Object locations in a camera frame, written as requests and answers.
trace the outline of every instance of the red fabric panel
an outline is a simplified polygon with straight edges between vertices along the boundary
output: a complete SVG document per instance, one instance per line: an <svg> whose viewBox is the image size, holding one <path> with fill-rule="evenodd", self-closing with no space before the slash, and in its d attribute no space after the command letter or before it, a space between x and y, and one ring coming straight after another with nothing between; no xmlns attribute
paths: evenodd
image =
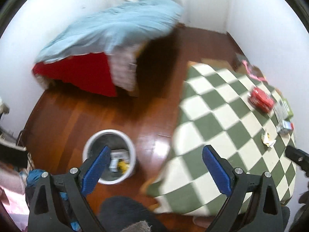
<svg viewBox="0 0 309 232"><path fill-rule="evenodd" d="M51 64L37 63L33 73L74 84L92 93L117 96L104 53L71 56Z"/></svg>

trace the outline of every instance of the checkered bedspread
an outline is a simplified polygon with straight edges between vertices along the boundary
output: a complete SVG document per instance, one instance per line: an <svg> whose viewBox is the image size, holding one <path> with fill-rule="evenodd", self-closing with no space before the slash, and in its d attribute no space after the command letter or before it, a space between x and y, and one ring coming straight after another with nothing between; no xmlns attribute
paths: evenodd
<svg viewBox="0 0 309 232"><path fill-rule="evenodd" d="M202 161L206 144L233 167L257 175L271 172L281 201L292 196L296 165L285 158L284 149L288 144L294 146L294 135L278 135L274 112L263 114L248 103L248 91L254 86L275 101L280 98L274 87L243 74L205 64L189 68L170 160L147 189L147 194L160 204L156 212L199 216L218 213L226 197L220 194ZM265 130L276 139L274 149L262 143ZM246 194L242 212L250 196Z"/></svg>

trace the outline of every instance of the blue pad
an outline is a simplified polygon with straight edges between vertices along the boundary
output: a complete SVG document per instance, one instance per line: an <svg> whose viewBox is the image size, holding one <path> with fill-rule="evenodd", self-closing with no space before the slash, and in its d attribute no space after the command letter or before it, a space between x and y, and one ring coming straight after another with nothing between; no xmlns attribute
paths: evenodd
<svg viewBox="0 0 309 232"><path fill-rule="evenodd" d="M109 165L110 159L111 150L104 147L83 178L81 193L84 196L93 192L104 169Z"/></svg>
<svg viewBox="0 0 309 232"><path fill-rule="evenodd" d="M232 194L231 179L207 146L203 148L202 157L220 193L229 197Z"/></svg>

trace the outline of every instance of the silver bolt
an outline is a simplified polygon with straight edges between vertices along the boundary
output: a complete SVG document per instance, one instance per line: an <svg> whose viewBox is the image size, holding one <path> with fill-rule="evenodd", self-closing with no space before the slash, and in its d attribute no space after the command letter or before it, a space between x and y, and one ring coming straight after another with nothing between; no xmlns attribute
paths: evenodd
<svg viewBox="0 0 309 232"><path fill-rule="evenodd" d="M241 168L237 167L237 168L235 168L235 173L242 174L243 170Z"/></svg>
<svg viewBox="0 0 309 232"><path fill-rule="evenodd" d="M267 178L270 178L270 177L271 177L271 173L270 173L270 172L265 172L264 174L265 174L265 176L266 176Z"/></svg>
<svg viewBox="0 0 309 232"><path fill-rule="evenodd" d="M43 178L46 178L46 177L48 176L48 172L42 173L41 176L42 176Z"/></svg>
<svg viewBox="0 0 309 232"><path fill-rule="evenodd" d="M73 167L70 169L70 173L75 174L78 172L78 169L76 167Z"/></svg>

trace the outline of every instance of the floor plank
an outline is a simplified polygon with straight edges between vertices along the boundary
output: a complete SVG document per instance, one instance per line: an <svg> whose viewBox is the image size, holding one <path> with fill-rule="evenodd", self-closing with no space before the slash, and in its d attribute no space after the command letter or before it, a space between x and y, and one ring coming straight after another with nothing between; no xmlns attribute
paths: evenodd
<svg viewBox="0 0 309 232"><path fill-rule="evenodd" d="M25 127L24 142L37 168L52 174L81 165L82 150L95 132L117 129L126 133L137 150L135 174L123 183L98 184L87 200L97 212L105 198L126 195L145 206L153 198L141 195L143 182L155 176L166 159L177 121L178 103L187 62L201 58L232 63L239 51L229 36L201 29L178 29L153 41L138 59L138 98L119 89L108 98L87 93L70 84L58 83L44 92ZM161 214L158 218L177 231L204 231L191 217Z"/></svg>

